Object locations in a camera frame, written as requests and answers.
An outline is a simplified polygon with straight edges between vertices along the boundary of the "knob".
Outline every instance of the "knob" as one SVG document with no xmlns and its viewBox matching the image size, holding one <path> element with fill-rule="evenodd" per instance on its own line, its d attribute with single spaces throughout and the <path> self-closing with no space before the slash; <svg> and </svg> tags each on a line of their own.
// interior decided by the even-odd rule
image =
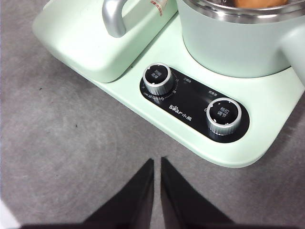
<svg viewBox="0 0 305 229">
<path fill-rule="evenodd" d="M 229 135 L 238 128 L 242 118 L 242 110 L 233 99 L 218 98 L 208 105 L 206 117 L 208 127 L 213 133 Z"/>
<path fill-rule="evenodd" d="M 171 69 L 163 63 L 153 63 L 143 73 L 147 90 L 153 95 L 169 93 L 174 85 Z"/>
</svg>

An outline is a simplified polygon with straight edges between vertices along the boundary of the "silver handle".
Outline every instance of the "silver handle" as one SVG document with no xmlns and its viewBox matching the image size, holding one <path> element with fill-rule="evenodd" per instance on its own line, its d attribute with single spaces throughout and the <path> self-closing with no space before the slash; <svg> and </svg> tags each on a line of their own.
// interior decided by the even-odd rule
<svg viewBox="0 0 305 229">
<path fill-rule="evenodd" d="M 112 37 L 122 37 L 126 27 L 122 18 L 122 9 L 127 0 L 104 0 L 102 15 L 105 27 Z"/>
</svg>

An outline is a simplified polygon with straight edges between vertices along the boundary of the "gray carpet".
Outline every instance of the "gray carpet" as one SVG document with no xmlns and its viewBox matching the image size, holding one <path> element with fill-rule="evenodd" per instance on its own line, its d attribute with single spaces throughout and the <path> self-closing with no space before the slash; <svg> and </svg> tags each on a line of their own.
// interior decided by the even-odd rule
<svg viewBox="0 0 305 229">
<path fill-rule="evenodd" d="M 261 160 L 213 165 L 53 58 L 31 32 L 46 2 L 1 1 L 1 198 L 20 223 L 83 221 L 151 157 L 151 228 L 163 229 L 160 157 L 168 156 L 234 221 L 305 228 L 304 95 Z"/>
</svg>

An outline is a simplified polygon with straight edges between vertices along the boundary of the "mint green appliance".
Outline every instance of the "mint green appliance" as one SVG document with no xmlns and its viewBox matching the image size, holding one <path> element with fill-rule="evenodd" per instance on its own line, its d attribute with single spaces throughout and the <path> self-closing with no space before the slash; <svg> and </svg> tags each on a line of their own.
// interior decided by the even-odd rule
<svg viewBox="0 0 305 229">
<path fill-rule="evenodd" d="M 110 2 L 105 15 L 103 0 L 51 0 L 34 34 L 55 58 L 205 160 L 245 167 L 267 152 L 304 92 L 288 60 L 279 72 L 240 78 L 235 68 L 239 77 L 228 77 L 195 60 L 183 31 L 204 25 L 185 22 L 192 9 L 184 2 L 183 26 L 175 0 Z M 287 59 L 299 58 L 286 50 Z"/>
</svg>

